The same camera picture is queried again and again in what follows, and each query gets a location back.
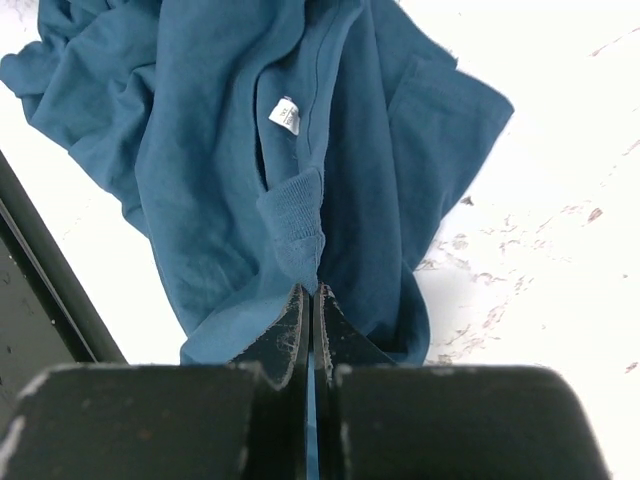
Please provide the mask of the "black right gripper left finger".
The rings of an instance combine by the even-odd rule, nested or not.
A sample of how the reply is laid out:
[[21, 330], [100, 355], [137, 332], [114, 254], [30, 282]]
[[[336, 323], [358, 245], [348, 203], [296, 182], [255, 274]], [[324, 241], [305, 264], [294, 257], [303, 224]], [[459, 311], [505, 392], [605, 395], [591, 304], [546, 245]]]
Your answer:
[[256, 372], [245, 479], [305, 479], [310, 295], [294, 286], [278, 318], [232, 363]]

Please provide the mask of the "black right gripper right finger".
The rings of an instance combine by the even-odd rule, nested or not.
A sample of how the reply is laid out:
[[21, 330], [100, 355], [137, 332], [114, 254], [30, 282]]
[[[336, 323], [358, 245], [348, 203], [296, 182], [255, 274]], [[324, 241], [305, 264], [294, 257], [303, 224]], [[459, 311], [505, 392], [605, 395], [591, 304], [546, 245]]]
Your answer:
[[322, 479], [394, 479], [395, 364], [346, 319], [331, 288], [313, 296], [312, 347]]

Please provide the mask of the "blue t shirt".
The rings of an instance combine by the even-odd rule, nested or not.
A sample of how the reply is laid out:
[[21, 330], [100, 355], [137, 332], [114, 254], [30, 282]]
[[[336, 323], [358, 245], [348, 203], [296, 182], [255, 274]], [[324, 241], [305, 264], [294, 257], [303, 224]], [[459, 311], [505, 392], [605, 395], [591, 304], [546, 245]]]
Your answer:
[[149, 240], [183, 363], [241, 353], [297, 285], [424, 362], [415, 269], [514, 108], [397, 3], [43, 1], [38, 31], [2, 82]]

